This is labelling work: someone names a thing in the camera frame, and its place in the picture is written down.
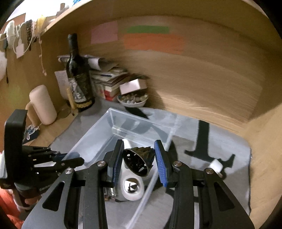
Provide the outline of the person's left hand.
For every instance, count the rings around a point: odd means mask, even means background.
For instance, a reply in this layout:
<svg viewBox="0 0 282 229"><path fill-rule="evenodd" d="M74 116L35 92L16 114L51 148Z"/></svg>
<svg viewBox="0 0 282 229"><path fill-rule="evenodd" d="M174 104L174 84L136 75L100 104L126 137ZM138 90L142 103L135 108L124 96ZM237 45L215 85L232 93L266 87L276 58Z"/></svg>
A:
<svg viewBox="0 0 282 229"><path fill-rule="evenodd" d="M12 189L7 189L6 192L13 197L13 201L16 205L17 210L19 210L19 212L31 211L33 207L35 206L35 204L37 204L39 200L42 198L42 196L39 195L31 199L25 199L19 195L18 191L14 193Z"/></svg>

